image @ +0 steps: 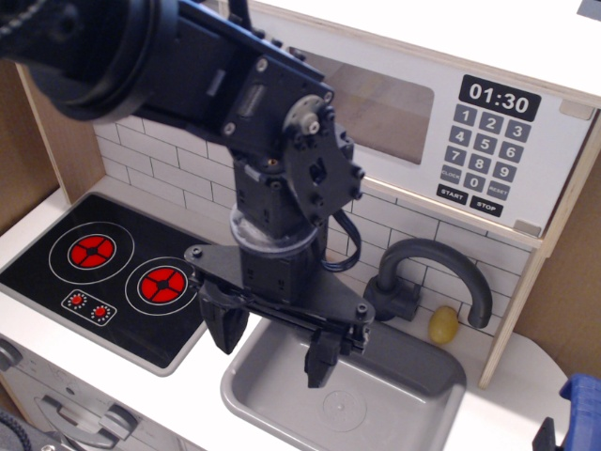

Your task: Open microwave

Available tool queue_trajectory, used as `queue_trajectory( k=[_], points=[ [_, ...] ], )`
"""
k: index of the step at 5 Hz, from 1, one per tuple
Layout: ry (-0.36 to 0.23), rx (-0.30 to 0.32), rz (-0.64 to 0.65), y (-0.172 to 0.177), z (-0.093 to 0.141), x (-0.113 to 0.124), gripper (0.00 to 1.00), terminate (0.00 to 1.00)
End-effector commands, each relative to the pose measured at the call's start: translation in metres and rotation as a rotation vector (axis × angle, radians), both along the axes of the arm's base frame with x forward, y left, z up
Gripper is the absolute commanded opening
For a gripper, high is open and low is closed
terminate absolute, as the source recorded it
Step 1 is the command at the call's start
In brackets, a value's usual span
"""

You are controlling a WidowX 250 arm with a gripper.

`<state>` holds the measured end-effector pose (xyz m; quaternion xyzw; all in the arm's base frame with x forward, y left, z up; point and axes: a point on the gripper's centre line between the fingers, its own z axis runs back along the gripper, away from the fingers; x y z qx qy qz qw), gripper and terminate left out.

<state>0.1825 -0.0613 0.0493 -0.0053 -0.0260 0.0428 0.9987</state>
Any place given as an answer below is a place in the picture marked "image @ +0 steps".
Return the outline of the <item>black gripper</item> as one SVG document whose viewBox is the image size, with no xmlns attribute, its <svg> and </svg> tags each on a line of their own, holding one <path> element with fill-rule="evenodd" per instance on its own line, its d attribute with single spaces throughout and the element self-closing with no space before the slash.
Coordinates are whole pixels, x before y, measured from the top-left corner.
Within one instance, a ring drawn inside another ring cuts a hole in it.
<svg viewBox="0 0 601 451">
<path fill-rule="evenodd" d="M 319 262 L 317 242 L 293 256 L 236 245 L 194 244 L 184 254 L 198 282 L 200 310 L 215 345 L 231 354 L 249 313 L 310 333 L 309 388 L 328 383 L 341 353 L 362 353 L 375 308 Z"/>
</svg>

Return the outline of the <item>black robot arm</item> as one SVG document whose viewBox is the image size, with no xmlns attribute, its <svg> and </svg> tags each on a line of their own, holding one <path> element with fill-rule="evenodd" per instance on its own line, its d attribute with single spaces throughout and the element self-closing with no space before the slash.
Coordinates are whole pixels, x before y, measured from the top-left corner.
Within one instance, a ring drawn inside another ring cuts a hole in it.
<svg viewBox="0 0 601 451">
<path fill-rule="evenodd" d="M 364 350 L 375 310 L 336 279 L 357 258 L 325 257 L 329 220 L 361 239 L 344 208 L 363 170 L 323 75 L 255 30 L 245 2 L 222 17 L 200 1 L 5 1 L 1 56 L 65 117 L 137 116 L 228 149 L 236 242 L 185 253 L 222 351 L 252 313 L 311 333 L 312 388 Z"/>
</svg>

